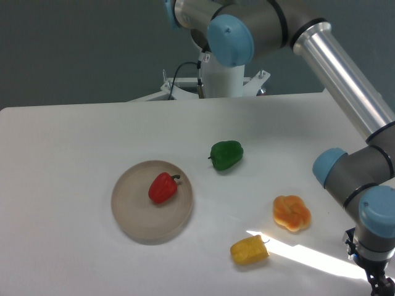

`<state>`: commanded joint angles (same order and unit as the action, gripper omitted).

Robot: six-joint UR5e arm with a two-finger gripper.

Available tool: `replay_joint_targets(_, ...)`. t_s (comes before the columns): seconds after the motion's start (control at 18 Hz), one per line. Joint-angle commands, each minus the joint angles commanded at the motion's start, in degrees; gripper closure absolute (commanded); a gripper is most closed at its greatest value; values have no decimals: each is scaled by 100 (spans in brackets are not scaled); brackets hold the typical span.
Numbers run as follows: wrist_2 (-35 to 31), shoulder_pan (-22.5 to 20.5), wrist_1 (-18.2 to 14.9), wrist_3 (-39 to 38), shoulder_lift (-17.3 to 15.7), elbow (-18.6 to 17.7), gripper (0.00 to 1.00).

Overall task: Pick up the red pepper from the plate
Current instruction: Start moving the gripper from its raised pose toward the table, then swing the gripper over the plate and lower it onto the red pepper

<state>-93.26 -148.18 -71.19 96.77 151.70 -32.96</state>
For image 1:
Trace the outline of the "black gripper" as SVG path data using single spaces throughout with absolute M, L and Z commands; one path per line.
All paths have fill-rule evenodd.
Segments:
M 372 288 L 371 296 L 394 296 L 394 281 L 385 274 L 394 255 L 394 247 L 384 252 L 370 250 L 359 242 L 355 230 L 351 228 L 344 233 L 348 258 L 365 270 Z

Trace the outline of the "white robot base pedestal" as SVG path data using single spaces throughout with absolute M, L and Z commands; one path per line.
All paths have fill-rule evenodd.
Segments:
M 180 77 L 179 71 L 187 65 L 196 68 L 196 77 Z M 190 101 L 223 97 L 255 97 L 266 95 L 265 84 L 271 74 L 263 69 L 252 77 L 244 75 L 244 66 L 233 68 L 221 65 L 213 53 L 201 51 L 196 62 L 184 62 L 173 77 L 162 72 L 163 84 L 159 92 L 133 102 Z

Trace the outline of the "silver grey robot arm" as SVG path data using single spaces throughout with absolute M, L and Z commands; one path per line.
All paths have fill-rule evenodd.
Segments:
M 318 156 L 317 181 L 354 220 L 344 243 L 373 295 L 393 295 L 385 269 L 394 255 L 394 113 L 331 33 L 330 23 L 302 1 L 165 1 L 169 22 L 202 39 L 225 67 L 290 47 L 301 56 L 364 137 L 353 154 Z

